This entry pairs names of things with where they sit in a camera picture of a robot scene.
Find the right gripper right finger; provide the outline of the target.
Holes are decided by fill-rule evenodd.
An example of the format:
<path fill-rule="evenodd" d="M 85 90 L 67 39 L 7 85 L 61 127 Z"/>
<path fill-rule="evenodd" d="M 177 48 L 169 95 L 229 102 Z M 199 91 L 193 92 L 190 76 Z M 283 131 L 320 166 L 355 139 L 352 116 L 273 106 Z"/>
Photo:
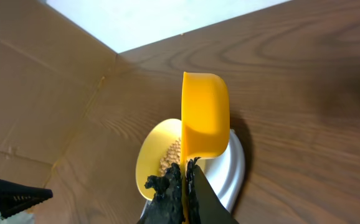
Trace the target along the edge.
<path fill-rule="evenodd" d="M 197 165 L 199 157 L 187 162 L 187 212 L 190 224 L 238 224 L 225 207 L 221 204 L 205 177 L 202 169 Z"/>

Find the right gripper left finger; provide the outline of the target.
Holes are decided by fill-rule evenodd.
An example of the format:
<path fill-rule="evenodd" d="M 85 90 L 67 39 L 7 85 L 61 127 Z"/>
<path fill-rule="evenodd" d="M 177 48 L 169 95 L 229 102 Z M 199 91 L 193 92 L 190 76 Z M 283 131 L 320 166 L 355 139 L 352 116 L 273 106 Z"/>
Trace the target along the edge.
<path fill-rule="evenodd" d="M 153 188 L 154 196 L 137 224 L 181 224 L 184 221 L 182 174 L 178 164 L 172 163 L 162 177 L 149 176 L 144 186 Z"/>

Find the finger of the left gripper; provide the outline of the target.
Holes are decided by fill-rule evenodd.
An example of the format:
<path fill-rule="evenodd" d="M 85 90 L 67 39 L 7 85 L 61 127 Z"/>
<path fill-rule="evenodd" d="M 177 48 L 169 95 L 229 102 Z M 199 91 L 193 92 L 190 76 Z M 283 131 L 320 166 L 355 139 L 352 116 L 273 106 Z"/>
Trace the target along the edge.
<path fill-rule="evenodd" d="M 6 219 L 53 197 L 50 189 L 29 187 L 0 179 L 0 214 Z"/>

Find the yellow plastic measuring scoop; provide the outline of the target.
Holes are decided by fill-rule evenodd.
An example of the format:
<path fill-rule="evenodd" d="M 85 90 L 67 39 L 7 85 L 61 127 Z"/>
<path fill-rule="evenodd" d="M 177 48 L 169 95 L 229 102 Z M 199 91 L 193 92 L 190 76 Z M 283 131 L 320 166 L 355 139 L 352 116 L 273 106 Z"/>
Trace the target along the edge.
<path fill-rule="evenodd" d="M 229 142 L 229 94 L 221 77 L 212 73 L 183 73 L 181 95 L 182 205 L 189 223 L 187 161 L 212 159 L 224 153 Z"/>

